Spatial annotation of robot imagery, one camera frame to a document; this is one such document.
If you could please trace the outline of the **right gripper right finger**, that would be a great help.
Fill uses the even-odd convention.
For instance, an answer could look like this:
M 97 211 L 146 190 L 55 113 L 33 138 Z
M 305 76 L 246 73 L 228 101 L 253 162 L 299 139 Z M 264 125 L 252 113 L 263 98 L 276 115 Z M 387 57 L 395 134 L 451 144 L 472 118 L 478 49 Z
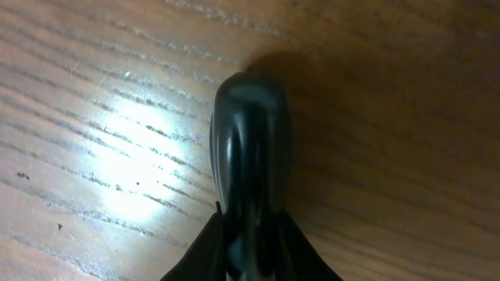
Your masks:
M 343 281 L 319 256 L 293 218 L 286 212 L 277 217 L 278 281 Z

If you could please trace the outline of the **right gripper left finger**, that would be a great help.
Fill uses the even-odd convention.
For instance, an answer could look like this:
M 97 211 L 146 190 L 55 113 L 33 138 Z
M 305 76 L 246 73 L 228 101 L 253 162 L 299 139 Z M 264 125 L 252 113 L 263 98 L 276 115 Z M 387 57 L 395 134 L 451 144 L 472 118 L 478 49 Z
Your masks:
M 160 281 L 226 281 L 227 260 L 223 234 L 223 213 L 220 203 L 216 202 L 216 212 L 182 259 Z

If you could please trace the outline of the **slim black yellow screwdriver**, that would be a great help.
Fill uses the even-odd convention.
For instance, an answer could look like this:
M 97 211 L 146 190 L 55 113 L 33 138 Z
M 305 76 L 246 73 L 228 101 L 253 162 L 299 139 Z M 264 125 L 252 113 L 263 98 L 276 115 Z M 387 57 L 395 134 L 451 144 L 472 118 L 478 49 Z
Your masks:
M 216 92 L 210 162 L 222 205 L 227 274 L 266 280 L 277 258 L 277 216 L 291 170 L 291 116 L 271 76 L 240 72 Z

